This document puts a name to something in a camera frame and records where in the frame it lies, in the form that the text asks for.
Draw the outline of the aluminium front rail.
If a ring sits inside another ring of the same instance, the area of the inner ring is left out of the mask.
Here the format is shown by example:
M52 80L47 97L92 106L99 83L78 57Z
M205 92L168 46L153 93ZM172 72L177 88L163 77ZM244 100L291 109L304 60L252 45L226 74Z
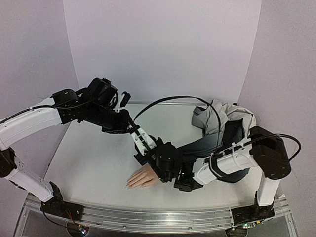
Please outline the aluminium front rail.
M223 230L238 226L257 226L259 224L284 217L292 220L292 213L286 198L276 199L274 209L268 217L250 218L231 208L187 210L187 211L144 211L100 208L68 204L65 211L44 213L60 220L100 227L108 230L135 233L193 233Z

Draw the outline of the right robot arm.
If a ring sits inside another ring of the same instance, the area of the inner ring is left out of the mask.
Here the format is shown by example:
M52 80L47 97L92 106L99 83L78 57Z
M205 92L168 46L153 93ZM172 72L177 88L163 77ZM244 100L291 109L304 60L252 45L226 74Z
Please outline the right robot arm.
M131 137L138 152L136 160L141 165L148 163L162 182L173 182L174 188L184 192L202 188L238 171L259 167L262 176L254 204L231 210L233 226L243 228L274 217L273 204L279 183L291 172L292 158L283 140L295 140L290 135L272 134L255 126L240 142L194 162L184 162L179 149L170 142L153 140L142 128L134 130Z

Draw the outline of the aluminium back rail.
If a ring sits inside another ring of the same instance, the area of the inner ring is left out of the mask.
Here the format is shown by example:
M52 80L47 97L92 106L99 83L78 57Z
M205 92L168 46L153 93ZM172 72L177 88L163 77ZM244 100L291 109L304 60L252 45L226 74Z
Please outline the aluminium back rail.
M151 104L151 101L129 101L128 104L136 104L136 105L149 105ZM188 106L204 106L205 103L202 103L201 101L193 101L193 102L187 102L187 101L175 101L175 100L170 100L170 101L163 101L160 102L159 104L164 104L164 105L188 105Z

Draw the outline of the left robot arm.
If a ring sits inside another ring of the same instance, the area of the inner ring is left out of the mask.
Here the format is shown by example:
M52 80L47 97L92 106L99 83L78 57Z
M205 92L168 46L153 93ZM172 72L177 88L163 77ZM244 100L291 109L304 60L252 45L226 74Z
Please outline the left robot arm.
M138 128L124 107L130 94L119 95L106 78L94 78L88 87L64 89L41 103L0 122L0 176L26 190L42 202L42 210L57 216L65 214L68 203L59 187L27 171L16 157L12 145L46 128L73 121L100 126L109 134L133 134Z

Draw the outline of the grey black jacket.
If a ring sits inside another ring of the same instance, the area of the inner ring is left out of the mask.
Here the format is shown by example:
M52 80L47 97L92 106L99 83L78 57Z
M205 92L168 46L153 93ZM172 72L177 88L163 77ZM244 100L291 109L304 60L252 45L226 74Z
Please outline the grey black jacket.
M256 118L249 109L214 100L212 107L195 107L191 125L202 129L203 137L180 147L183 165L179 181L189 184L194 183L192 167L197 159L240 142L256 126Z

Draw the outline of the aluminium rail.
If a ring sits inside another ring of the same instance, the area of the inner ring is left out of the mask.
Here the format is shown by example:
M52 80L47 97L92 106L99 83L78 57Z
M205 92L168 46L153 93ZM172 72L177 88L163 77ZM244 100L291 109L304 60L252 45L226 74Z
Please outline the aluminium rail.
M151 104L151 101L129 101L128 104L136 104L136 105L149 105ZM187 101L175 101L175 100L170 100L170 101L163 101L160 102L159 104L164 104L164 105L188 105L188 106L204 106L205 103L202 103L201 101L193 101L193 102L187 102Z
M268 217L250 218L231 208L187 210L187 211L144 211L100 208L68 204L65 211L44 213L60 220L100 227L108 230L135 233L193 233L223 230L238 226L257 226L259 224L284 217L292 220L292 213L286 198L276 199L274 209Z

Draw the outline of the mannequin hand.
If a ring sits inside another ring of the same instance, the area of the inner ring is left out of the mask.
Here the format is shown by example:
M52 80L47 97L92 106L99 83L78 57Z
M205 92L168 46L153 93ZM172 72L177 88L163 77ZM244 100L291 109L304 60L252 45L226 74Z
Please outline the mannequin hand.
M159 181L159 177L153 171L153 169L148 165L142 166L138 171L136 171L126 182L126 186L129 189L133 188L145 188L156 184Z

